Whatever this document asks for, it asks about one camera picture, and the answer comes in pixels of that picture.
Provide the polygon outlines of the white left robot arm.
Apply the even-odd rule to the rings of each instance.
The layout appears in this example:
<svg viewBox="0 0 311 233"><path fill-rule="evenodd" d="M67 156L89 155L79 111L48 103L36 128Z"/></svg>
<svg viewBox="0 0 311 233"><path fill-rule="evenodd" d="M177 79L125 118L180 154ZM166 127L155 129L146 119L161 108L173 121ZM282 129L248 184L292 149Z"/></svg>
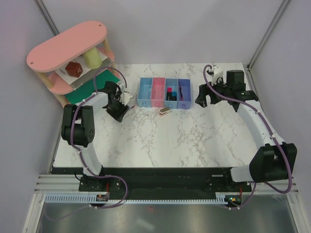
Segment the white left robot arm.
<svg viewBox="0 0 311 233"><path fill-rule="evenodd" d="M117 122L122 122L129 110L133 95L122 91L117 83L107 81L104 88L95 89L92 94L77 104L67 104L63 110L61 137L73 147L83 166L83 173L92 176L90 186L96 191L105 189L107 180L104 169L95 152L94 115L101 109Z"/></svg>

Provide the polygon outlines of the red ink pen refill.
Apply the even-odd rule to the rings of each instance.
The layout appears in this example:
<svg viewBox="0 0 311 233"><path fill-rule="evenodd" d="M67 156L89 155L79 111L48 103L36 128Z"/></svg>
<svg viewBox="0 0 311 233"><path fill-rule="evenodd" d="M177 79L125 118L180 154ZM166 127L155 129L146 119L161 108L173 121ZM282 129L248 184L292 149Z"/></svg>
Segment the red ink pen refill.
<svg viewBox="0 0 311 233"><path fill-rule="evenodd" d="M179 92L180 92L180 100L181 100L181 101L184 101L184 98L183 98L183 88L182 88L182 86L179 86Z"/></svg>

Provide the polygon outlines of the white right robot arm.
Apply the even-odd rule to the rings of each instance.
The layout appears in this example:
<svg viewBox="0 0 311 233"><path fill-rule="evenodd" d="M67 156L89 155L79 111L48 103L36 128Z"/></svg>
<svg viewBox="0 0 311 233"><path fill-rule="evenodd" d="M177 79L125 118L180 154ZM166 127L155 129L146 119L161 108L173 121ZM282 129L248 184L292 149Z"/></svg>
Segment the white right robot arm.
<svg viewBox="0 0 311 233"><path fill-rule="evenodd" d="M293 143L285 140L273 129L261 109L254 91L247 90L242 70L229 70L224 75L218 67L206 65L204 79L211 78L199 86L195 103L207 106L227 101L247 125L258 149L248 165L233 167L231 174L223 178L223 187L234 191L240 182L268 183L288 180L292 182L292 171L297 155Z"/></svg>

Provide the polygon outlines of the pink highlighter black body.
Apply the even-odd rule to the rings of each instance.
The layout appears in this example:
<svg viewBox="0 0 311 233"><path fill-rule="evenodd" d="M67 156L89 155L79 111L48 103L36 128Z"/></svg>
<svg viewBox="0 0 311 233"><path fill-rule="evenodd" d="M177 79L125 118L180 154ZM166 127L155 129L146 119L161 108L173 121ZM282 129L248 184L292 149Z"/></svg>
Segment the pink highlighter black body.
<svg viewBox="0 0 311 233"><path fill-rule="evenodd" d="M171 101L171 95L172 95L172 88L168 87L166 93L166 101Z"/></svg>

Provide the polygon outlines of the blue highlighter black body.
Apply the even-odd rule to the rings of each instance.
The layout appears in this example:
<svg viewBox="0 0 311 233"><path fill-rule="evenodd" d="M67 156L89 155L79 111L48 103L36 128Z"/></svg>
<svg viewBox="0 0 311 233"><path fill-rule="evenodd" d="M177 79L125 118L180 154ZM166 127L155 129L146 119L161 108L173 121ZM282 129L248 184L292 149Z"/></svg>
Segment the blue highlighter black body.
<svg viewBox="0 0 311 233"><path fill-rule="evenodd" d="M177 92L175 91L172 92L171 101L177 101Z"/></svg>

